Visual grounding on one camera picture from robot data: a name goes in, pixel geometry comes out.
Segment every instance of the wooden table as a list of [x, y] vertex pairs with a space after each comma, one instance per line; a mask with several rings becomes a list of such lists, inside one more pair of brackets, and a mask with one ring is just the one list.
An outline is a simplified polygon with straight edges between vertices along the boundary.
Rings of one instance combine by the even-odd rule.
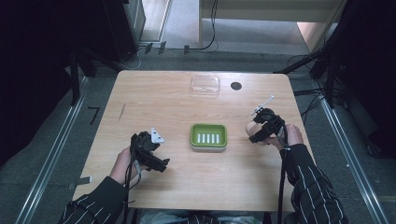
[[[220, 78], [219, 95], [191, 93], [191, 77]], [[232, 82], [242, 84], [233, 90]], [[74, 199], [95, 189], [108, 175], [118, 153], [134, 133], [151, 127], [165, 139], [154, 153], [170, 158], [163, 172], [142, 173], [130, 192], [131, 206], [203, 210], [276, 211], [281, 159], [272, 146], [250, 143], [245, 132], [250, 113], [267, 105], [287, 123], [304, 126], [287, 76], [278, 74], [122, 71], [110, 95]], [[228, 145], [220, 153], [196, 152], [190, 146], [194, 123], [223, 124]], [[284, 210], [292, 211], [292, 186], [285, 185]]]

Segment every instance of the green tray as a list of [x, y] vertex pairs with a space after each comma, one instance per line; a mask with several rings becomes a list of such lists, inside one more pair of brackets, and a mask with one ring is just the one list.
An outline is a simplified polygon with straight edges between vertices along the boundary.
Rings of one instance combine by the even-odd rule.
[[220, 124], [194, 124], [190, 143], [195, 150], [222, 151], [227, 146], [227, 129]]

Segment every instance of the metal frame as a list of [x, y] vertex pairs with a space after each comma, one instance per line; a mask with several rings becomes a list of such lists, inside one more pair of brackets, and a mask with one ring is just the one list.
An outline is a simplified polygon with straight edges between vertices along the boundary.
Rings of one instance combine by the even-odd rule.
[[58, 132], [55, 142], [52, 145], [49, 155], [46, 158], [46, 161], [44, 162], [43, 167], [41, 168], [41, 171], [38, 174], [37, 179], [35, 180], [35, 183], [33, 184], [28, 193], [23, 208], [18, 215], [17, 221], [15, 222], [16, 224], [31, 222], [33, 214], [35, 213], [35, 209], [40, 202], [41, 196], [43, 195], [44, 190], [50, 181], [52, 172], [62, 153], [64, 143], [66, 142], [67, 137], [70, 134], [73, 124], [76, 120], [78, 112], [81, 109], [81, 105], [84, 101], [85, 92], [88, 84], [89, 79], [87, 77], [84, 77], [81, 80], [80, 84], [80, 97], [77, 99], [76, 104], [70, 108], [67, 117], [64, 120], [64, 124], [62, 125], [61, 130]]
[[165, 12], [163, 14], [163, 20], [161, 23], [161, 28], [160, 28], [160, 32], [158, 34], [158, 38], [156, 40], [141, 40], [140, 44], [161, 43], [163, 41], [163, 30], [165, 29], [165, 24], [169, 17], [169, 11], [170, 11], [171, 5], [172, 5], [172, 0], [168, 0], [168, 2], [166, 4]]
[[[322, 87], [320, 83], [314, 81], [314, 85], [318, 87]], [[346, 158], [346, 162], [349, 165], [350, 172], [355, 178], [356, 184], [358, 185], [359, 190], [361, 191], [361, 196], [366, 203], [367, 209], [369, 210], [370, 215], [373, 218], [374, 223], [378, 224], [387, 224], [388, 219], [385, 216], [384, 210], [376, 196], [370, 181], [368, 180], [366, 174], [364, 173], [363, 168], [361, 167], [361, 163], [357, 158], [352, 145], [350, 145], [347, 135], [344, 132], [344, 129], [340, 123], [340, 120], [337, 117], [336, 112], [330, 108], [326, 101], [321, 101], [321, 105], [326, 114], [329, 123], [332, 126], [332, 130], [334, 131], [335, 137], [340, 144], [341, 150]]]

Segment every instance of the pinstripe jacket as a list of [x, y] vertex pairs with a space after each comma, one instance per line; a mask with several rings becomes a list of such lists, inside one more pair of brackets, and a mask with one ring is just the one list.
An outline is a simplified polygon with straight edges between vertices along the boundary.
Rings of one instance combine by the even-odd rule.
[[[303, 144], [290, 147], [286, 173], [294, 186], [291, 203], [295, 213], [285, 223], [348, 223], [343, 206], [332, 190], [329, 178], [319, 170]], [[59, 223], [113, 223], [118, 217], [127, 190], [110, 177], [90, 194], [67, 204]], [[210, 217], [189, 217], [183, 223], [220, 223]]]

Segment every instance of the black cable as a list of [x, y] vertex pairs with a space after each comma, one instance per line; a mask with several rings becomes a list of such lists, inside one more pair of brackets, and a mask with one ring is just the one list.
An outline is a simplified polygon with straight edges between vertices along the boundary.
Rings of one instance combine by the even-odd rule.
[[219, 0], [215, 0], [215, 1], [213, 2], [212, 12], [211, 12], [211, 15], [210, 15], [210, 20], [212, 21], [212, 30], [213, 30], [213, 37], [212, 37], [212, 40], [211, 40], [210, 43], [209, 43], [206, 47], [204, 47], [204, 48], [200, 48], [200, 49], [189, 49], [189, 50], [204, 50], [204, 49], [208, 49], [210, 46], [212, 46], [213, 42], [215, 41], [215, 39], [216, 39], [215, 23], [216, 23], [216, 14], [217, 14], [217, 11], [218, 11], [218, 1], [219, 1]]
[[319, 97], [319, 96], [323, 96], [322, 94], [318, 94], [314, 97], [314, 99], [311, 101], [311, 103], [309, 104], [308, 108], [305, 110], [305, 112], [303, 112], [301, 114], [301, 116], [304, 116], [304, 120], [303, 120], [303, 125], [305, 125], [306, 122], [306, 117], [308, 116], [308, 112], [313, 110], [315, 107], [317, 107], [319, 105], [319, 103], [324, 99], [324, 97], [322, 97], [321, 99], [319, 99], [318, 101], [315, 102], [315, 100]]
[[[320, 51], [321, 49], [323, 49], [327, 44], [328, 44], [328, 40], [324, 39], [323, 44], [318, 48], [317, 51]], [[313, 55], [314, 53], [307, 53], [307, 54], [294, 55], [294, 56], [292, 56], [291, 58], [288, 59], [288, 61], [286, 62], [286, 66], [287, 66], [287, 67], [290, 67], [290, 66], [289, 66], [290, 61], [291, 61], [292, 59], [296, 58], [296, 57], [303, 57], [301, 60], [303, 60], [303, 59], [305, 59], [305, 58], [307, 57], [307, 58], [311, 59], [311, 62], [325, 61], [325, 59], [319, 59], [319, 60], [318, 60], [318, 59], [313, 58], [312, 55]], [[306, 63], [304, 64], [304, 66], [305, 66], [306, 68], [308, 68], [309, 70], [312, 69], [312, 68], [308, 67], [308, 66], [306, 65]]]
[[131, 52], [129, 52], [128, 53], [128, 57], [124, 60], [124, 61], [122, 61], [121, 63], [125, 63], [125, 62], [128, 62], [131, 58], [132, 58], [132, 53]]
[[130, 160], [129, 165], [128, 165], [126, 171], [125, 171], [125, 188], [128, 190], [128, 193], [127, 193], [127, 195], [126, 195], [126, 197], [124, 199], [124, 216], [123, 216], [123, 220], [122, 220], [123, 224], [126, 224], [126, 221], [128, 219], [129, 190], [131, 189], [129, 187], [129, 185], [130, 185], [131, 177], [132, 177], [132, 167], [134, 166], [135, 149], [136, 149], [136, 145], [137, 145], [137, 141], [138, 141], [139, 137], [140, 137], [140, 134], [136, 137], [133, 145], [132, 145], [132, 142], [131, 142], [131, 147], [132, 147], [132, 150], [130, 149], [131, 150], [131, 160]]
[[282, 210], [283, 210], [283, 190], [285, 188], [286, 179], [286, 160], [288, 158], [289, 142], [288, 142], [288, 130], [286, 129], [285, 123], [283, 123], [283, 137], [284, 137], [284, 154], [282, 157], [282, 164], [280, 168], [280, 182], [279, 182], [279, 196], [277, 198], [277, 223], [282, 223]]
[[324, 88], [306, 90], [306, 91], [294, 91], [293, 92], [294, 96], [314, 94], [314, 93], [324, 93]]

